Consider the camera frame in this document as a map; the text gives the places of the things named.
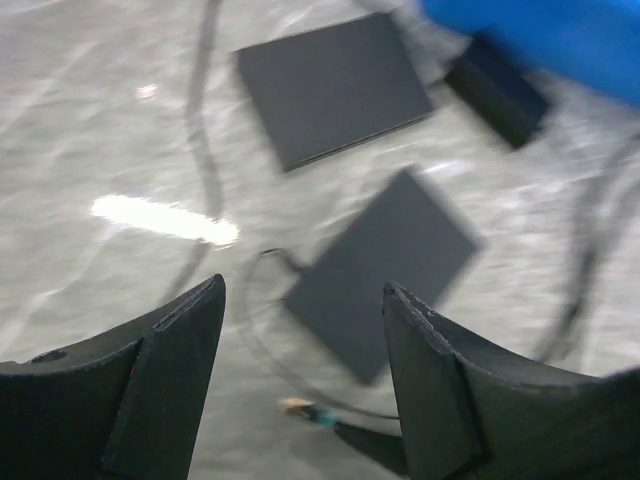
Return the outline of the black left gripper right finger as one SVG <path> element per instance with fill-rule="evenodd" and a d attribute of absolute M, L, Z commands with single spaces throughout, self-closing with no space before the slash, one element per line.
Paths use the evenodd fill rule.
<path fill-rule="evenodd" d="M 507 350 L 396 284 L 383 294 L 413 479 L 635 479 L 639 373 L 563 370 Z"/>

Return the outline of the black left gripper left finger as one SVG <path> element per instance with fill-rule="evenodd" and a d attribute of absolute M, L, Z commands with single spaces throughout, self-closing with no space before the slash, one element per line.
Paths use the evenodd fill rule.
<path fill-rule="evenodd" d="M 5 479 L 184 479 L 223 325 L 215 275 L 92 338 L 1 366 Z"/>

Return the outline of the black patch cable teal plug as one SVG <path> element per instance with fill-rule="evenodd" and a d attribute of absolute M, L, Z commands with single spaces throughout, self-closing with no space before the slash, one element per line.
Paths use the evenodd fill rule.
<path fill-rule="evenodd" d="M 295 402 L 313 404 L 325 422 L 337 422 L 340 415 L 395 422 L 395 412 L 379 412 L 357 406 L 351 401 L 362 397 L 364 389 L 337 361 L 326 347 L 298 325 L 284 308 L 285 280 L 268 284 L 268 273 L 261 272 L 261 263 L 271 261 L 278 269 L 301 275 L 307 266 L 293 252 L 283 248 L 258 251 L 247 261 L 235 294 L 237 331 L 245 347 L 258 364 L 286 382 L 296 394 L 283 401 L 291 410 Z"/>

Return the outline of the black switch box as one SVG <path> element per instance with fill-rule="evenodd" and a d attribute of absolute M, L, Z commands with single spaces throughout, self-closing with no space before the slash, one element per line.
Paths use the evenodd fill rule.
<path fill-rule="evenodd" d="M 434 304 L 482 243 L 433 184 L 399 171 L 301 275 L 285 307 L 364 385 L 388 363 L 383 288 Z"/>

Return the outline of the black network switch with ports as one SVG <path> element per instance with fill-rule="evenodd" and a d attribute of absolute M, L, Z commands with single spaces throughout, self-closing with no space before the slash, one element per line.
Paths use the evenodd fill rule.
<path fill-rule="evenodd" d="M 236 58 L 285 172 L 419 122 L 433 110 L 388 13 L 248 46 Z"/>

